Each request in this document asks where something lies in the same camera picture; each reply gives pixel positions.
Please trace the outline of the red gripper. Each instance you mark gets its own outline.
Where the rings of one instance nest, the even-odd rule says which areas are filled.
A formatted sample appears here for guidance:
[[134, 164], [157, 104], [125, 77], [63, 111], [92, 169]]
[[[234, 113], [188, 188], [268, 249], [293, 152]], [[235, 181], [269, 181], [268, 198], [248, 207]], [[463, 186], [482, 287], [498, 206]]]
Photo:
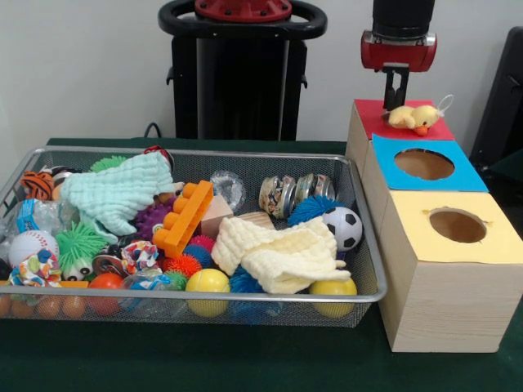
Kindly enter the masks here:
[[[360, 41], [361, 62], [365, 69], [383, 71], [386, 75], [383, 108], [393, 110], [405, 104], [410, 72], [427, 72], [434, 61], [437, 49], [437, 36], [427, 33], [420, 38], [395, 41], [381, 38], [370, 30], [365, 30]], [[400, 75], [400, 86], [395, 90], [395, 70]]]

